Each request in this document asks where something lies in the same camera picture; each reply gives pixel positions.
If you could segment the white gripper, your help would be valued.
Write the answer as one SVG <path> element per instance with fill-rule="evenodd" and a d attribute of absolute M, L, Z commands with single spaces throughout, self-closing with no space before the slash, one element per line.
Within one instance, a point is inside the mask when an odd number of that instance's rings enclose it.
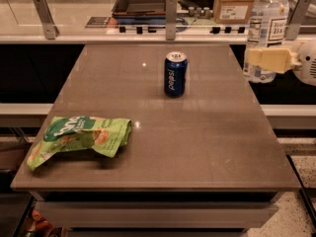
<path fill-rule="evenodd" d="M 245 61 L 279 74 L 294 67 L 293 73 L 299 81 L 316 86 L 316 40 L 297 40 L 293 50 L 286 47 L 249 48 Z"/>

